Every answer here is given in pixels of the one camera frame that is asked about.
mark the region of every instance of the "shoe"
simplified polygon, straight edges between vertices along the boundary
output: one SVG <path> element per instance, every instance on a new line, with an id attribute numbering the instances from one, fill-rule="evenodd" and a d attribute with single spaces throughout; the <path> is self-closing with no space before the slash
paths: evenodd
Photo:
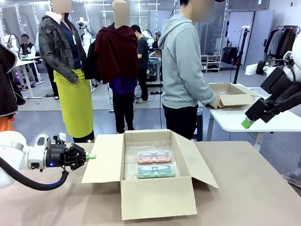
<path id="1" fill-rule="evenodd" d="M 139 99 L 139 100 L 136 100 L 136 104 L 143 104 L 143 103 L 147 103 L 149 102 L 149 100 L 142 100 L 142 99 Z"/>

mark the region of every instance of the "door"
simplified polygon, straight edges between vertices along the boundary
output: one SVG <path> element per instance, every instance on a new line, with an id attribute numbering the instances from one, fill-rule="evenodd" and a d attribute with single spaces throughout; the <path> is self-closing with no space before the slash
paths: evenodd
<path id="1" fill-rule="evenodd" d="M 274 18 L 274 10 L 256 11 L 251 30 L 245 66 L 257 64 L 264 59 L 264 43 L 269 38 Z"/>

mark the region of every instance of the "yellow skirt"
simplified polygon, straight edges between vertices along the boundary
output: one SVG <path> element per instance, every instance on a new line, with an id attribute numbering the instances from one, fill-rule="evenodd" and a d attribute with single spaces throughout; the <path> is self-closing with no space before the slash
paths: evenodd
<path id="1" fill-rule="evenodd" d="M 75 86 L 60 73 L 54 71 L 54 80 L 60 96 L 63 121 L 70 136 L 81 138 L 89 135 L 93 130 L 93 106 L 89 80 L 85 80 L 84 73 L 73 70 L 79 77 Z"/>

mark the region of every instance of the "black tripod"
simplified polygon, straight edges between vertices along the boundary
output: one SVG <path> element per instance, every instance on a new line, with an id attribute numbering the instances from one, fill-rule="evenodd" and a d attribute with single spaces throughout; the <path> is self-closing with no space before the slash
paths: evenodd
<path id="1" fill-rule="evenodd" d="M 244 31 L 244 37 L 243 37 L 243 42 L 241 44 L 241 48 L 240 48 L 240 52 L 238 55 L 238 59 L 237 59 L 237 65 L 236 65 L 236 71 L 235 71 L 235 77 L 234 77 L 234 84 L 237 84 L 237 77 L 238 77 L 238 72 L 239 72 L 239 68 L 240 68 L 240 63 L 241 63 L 241 57 L 244 53 L 244 47 L 245 47 L 245 42 L 246 42 L 246 36 L 248 35 L 248 29 L 245 29 Z"/>

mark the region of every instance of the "dark red garment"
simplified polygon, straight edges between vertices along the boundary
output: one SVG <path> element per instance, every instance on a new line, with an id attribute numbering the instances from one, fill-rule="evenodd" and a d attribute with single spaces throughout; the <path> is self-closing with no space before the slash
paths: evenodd
<path id="1" fill-rule="evenodd" d="M 103 27 L 97 35 L 95 54 L 103 83 L 115 78 L 138 78 L 138 39 L 128 26 L 116 30 Z"/>

